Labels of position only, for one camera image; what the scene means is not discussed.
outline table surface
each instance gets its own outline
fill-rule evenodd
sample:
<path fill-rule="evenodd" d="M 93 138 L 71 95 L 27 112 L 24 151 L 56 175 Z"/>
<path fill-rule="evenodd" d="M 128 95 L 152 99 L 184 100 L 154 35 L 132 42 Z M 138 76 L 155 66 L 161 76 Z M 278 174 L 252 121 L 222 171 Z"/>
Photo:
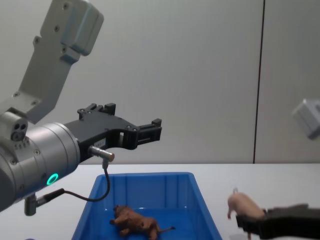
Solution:
<path fill-rule="evenodd" d="M 110 174 L 190 172 L 193 173 L 211 216 L 224 240 L 246 240 L 235 215 L 227 218 L 227 199 L 234 188 L 251 196 L 262 208 L 308 203 L 320 208 L 320 164 L 151 164 L 110 165 Z M 103 174 L 100 165 L 80 165 L 77 170 L 37 196 L 59 188 L 89 196 L 94 181 Z M 21 201 L 0 213 L 2 240 L 68 240 L 76 229 L 86 202 L 64 194 L 24 215 Z"/>

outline gray wall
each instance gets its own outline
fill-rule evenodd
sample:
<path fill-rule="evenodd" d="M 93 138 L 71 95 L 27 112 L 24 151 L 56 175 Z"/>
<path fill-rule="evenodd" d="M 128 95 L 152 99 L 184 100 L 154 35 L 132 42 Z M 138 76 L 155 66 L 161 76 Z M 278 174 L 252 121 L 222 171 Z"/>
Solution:
<path fill-rule="evenodd" d="M 320 162 L 291 118 L 303 98 L 320 97 L 320 1 L 267 0 L 257 122 L 256 163 Z"/>
<path fill-rule="evenodd" d="M 115 149 L 114 163 L 251 163 L 262 0 L 92 0 L 105 17 L 41 123 L 117 104 L 137 125 L 163 119 L 160 142 Z M 23 78 L 49 0 L 0 2 L 0 101 Z M 90 161 L 100 163 L 99 159 Z"/>

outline toy lion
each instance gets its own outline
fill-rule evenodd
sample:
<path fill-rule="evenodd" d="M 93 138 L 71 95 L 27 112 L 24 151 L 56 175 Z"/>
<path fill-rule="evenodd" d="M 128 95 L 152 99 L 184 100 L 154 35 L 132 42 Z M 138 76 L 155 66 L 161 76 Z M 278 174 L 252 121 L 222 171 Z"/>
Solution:
<path fill-rule="evenodd" d="M 116 225 L 123 237 L 130 233 L 142 233 L 147 235 L 149 240 L 157 240 L 158 234 L 176 229 L 172 226 L 160 230 L 156 219 L 144 217 L 128 206 L 116 205 L 113 210 L 115 219 L 111 219 L 110 224 Z"/>

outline blue storage box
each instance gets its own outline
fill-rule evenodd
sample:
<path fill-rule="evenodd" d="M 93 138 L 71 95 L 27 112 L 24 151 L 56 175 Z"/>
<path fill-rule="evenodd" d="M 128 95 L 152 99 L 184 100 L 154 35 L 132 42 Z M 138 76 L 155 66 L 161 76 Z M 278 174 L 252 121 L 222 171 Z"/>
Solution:
<path fill-rule="evenodd" d="M 111 174 L 111 190 L 100 202 L 87 202 L 73 240 L 147 240 L 140 234 L 119 236 L 109 221 L 115 205 L 128 205 L 145 217 L 153 217 L 161 229 L 158 240 L 221 240 L 193 174 L 129 173 Z M 96 178 L 90 198 L 106 192 L 104 175 Z"/>

